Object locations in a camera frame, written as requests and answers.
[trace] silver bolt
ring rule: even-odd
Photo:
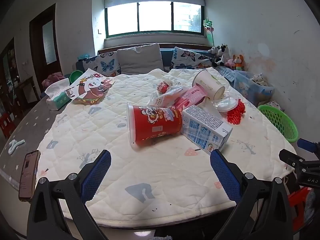
[[[47,180],[46,177],[42,177],[42,178],[39,179],[39,183],[43,184],[46,180]]]
[[[245,174],[245,177],[246,177],[247,179],[253,179],[253,174],[250,173],[250,172],[247,172],[247,173]]]
[[[76,174],[76,173],[71,173],[71,174],[68,176],[68,179],[74,180],[76,177],[77,177],[77,174]]]
[[[281,184],[281,183],[282,183],[282,179],[280,179],[280,178],[276,178],[275,181],[276,181],[276,183],[278,183],[278,184]]]

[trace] butterfly print pillow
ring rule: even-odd
[[[199,69],[212,66],[211,58],[191,50],[174,48],[171,66],[174,69]]]
[[[116,51],[85,59],[83,67],[84,70],[90,68],[106,77],[115,77],[121,74]]]

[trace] pink towel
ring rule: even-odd
[[[65,77],[62,75],[61,72],[57,72],[57,73],[53,73],[51,75],[49,75],[47,77],[47,79],[42,81],[42,86],[44,89],[47,89],[50,85],[52,85],[53,83],[64,79]]]

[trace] paper cup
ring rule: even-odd
[[[176,109],[127,105],[130,142],[177,133],[182,127],[181,113]]]
[[[216,80],[206,69],[200,71],[193,79],[192,86],[198,84],[208,93],[211,100],[221,99],[225,87]]]

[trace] orange plush toy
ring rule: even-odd
[[[243,56],[241,54],[239,57],[236,57],[236,55],[233,55],[233,61],[236,64],[236,70],[243,70],[244,60],[243,60]]]

